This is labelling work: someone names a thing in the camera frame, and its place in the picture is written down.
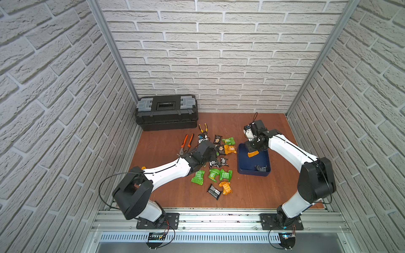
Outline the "black silver cookie packet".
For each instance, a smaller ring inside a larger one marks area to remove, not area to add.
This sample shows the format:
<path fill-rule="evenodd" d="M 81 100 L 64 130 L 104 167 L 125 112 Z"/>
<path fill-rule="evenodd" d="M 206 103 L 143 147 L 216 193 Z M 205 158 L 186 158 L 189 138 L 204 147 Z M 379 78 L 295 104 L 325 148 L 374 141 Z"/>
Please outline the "black silver cookie packet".
<path fill-rule="evenodd" d="M 209 162 L 209 168 L 211 169 L 211 168 L 213 168 L 213 167 L 221 168 L 222 165 L 221 165 L 217 160 L 210 161 L 210 162 Z"/>

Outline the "black cracker packet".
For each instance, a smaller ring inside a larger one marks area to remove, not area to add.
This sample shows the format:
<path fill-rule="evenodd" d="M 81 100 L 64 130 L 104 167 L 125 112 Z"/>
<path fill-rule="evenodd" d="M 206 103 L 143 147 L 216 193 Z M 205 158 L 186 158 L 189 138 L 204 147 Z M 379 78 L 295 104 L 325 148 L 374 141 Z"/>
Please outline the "black cracker packet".
<path fill-rule="evenodd" d="M 215 138 L 214 138 L 214 144 L 220 144 L 221 139 L 222 139 L 222 136 L 216 135 Z"/>
<path fill-rule="evenodd" d="M 224 145 L 218 145 L 216 148 L 218 150 L 219 155 L 224 156 L 226 154 Z"/>

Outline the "green cookie packet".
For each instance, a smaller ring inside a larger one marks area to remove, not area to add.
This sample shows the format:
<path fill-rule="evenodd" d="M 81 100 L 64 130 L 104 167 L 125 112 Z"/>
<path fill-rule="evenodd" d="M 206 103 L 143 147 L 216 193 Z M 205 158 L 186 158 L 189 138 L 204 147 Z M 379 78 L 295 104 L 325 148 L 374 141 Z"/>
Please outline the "green cookie packet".
<path fill-rule="evenodd" d="M 233 176 L 232 170 L 225 171 L 224 169 L 222 169 L 219 173 L 219 180 L 230 182 L 232 180 L 232 176 Z"/>
<path fill-rule="evenodd" d="M 224 145 L 235 145 L 236 144 L 233 137 L 222 139 L 222 142 L 224 143 Z"/>
<path fill-rule="evenodd" d="M 191 182 L 202 186 L 204 184 L 204 174 L 204 170 L 197 171 L 195 176 L 191 179 Z"/>
<path fill-rule="evenodd" d="M 219 169 L 210 169 L 208 178 L 213 182 L 217 182 L 216 177 L 219 176 L 220 170 Z"/>

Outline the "dark blue storage box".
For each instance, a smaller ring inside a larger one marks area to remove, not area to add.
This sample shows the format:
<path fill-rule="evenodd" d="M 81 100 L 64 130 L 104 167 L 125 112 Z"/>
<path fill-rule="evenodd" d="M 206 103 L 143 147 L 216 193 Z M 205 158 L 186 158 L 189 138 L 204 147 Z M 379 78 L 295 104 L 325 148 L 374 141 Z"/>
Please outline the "dark blue storage box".
<path fill-rule="evenodd" d="M 259 154 L 249 158 L 248 150 L 244 143 L 239 144 L 237 150 L 237 171 L 241 175 L 266 177 L 271 172 L 270 157 L 267 151 L 259 151 Z M 267 166 L 267 172 L 262 173 L 255 169 L 256 165 Z"/>

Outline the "black snack packet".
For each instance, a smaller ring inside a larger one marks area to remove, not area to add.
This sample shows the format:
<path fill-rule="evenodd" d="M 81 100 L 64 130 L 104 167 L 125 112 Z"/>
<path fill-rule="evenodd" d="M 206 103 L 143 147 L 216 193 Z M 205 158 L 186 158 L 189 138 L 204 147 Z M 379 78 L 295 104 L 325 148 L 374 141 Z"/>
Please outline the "black snack packet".
<path fill-rule="evenodd" d="M 210 185 L 210 187 L 208 188 L 207 192 L 213 196 L 216 200 L 219 199 L 219 197 L 221 196 L 222 192 L 219 191 L 218 189 L 216 189 L 212 184 Z"/>

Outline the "orange cookie packet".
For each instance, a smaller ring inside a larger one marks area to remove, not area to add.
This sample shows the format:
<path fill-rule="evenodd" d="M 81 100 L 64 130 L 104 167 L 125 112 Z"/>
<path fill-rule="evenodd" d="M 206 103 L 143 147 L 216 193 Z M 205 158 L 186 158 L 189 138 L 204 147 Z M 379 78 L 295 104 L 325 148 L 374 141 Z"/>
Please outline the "orange cookie packet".
<path fill-rule="evenodd" d="M 222 181 L 219 184 L 219 186 L 223 188 L 223 191 L 222 191 L 223 195 L 228 195 L 228 194 L 231 194 L 233 192 L 233 190 L 231 189 L 231 183 L 230 182 Z"/>

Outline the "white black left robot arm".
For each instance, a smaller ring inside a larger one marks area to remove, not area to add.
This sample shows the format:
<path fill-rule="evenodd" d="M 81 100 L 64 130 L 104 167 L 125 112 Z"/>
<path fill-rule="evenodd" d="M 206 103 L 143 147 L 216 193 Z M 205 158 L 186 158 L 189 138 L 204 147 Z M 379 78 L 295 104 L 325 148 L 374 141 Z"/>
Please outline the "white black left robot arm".
<path fill-rule="evenodd" d="M 216 159 L 216 153 L 214 144 L 205 140 L 173 162 L 145 170 L 134 167 L 112 192 L 113 199 L 127 220 L 141 218 L 163 223 L 166 212 L 157 202 L 150 200 L 152 192 L 173 180 L 196 173 L 207 162 Z"/>

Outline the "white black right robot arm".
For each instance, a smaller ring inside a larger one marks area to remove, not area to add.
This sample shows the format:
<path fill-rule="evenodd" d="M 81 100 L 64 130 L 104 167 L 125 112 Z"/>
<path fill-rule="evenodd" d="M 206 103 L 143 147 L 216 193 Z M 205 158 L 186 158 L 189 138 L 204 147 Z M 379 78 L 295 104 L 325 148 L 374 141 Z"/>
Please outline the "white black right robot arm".
<path fill-rule="evenodd" d="M 331 197 L 336 192 L 336 183 L 331 161 L 319 158 L 301 149 L 278 130 L 269 130 L 263 121 L 257 120 L 244 127 L 248 152 L 271 149 L 292 164 L 300 173 L 297 192 L 277 208 L 275 221 L 286 227 L 304 211 Z"/>

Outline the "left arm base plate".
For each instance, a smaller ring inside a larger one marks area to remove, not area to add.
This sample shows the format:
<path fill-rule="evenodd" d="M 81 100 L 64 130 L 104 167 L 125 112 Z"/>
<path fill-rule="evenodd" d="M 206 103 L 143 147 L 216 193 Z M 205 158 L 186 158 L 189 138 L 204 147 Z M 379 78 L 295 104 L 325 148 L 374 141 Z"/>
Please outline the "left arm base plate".
<path fill-rule="evenodd" d="M 156 221 L 138 218 L 137 229 L 178 229 L 180 213 L 163 213 Z"/>

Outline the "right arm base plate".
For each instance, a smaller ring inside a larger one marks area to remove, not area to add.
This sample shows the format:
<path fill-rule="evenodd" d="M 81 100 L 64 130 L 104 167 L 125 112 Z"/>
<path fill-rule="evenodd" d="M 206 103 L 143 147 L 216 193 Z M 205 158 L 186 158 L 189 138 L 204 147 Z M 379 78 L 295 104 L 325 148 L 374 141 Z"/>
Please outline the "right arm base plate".
<path fill-rule="evenodd" d="M 304 230 L 301 217 L 288 218 L 277 214 L 260 214 L 263 230 Z"/>

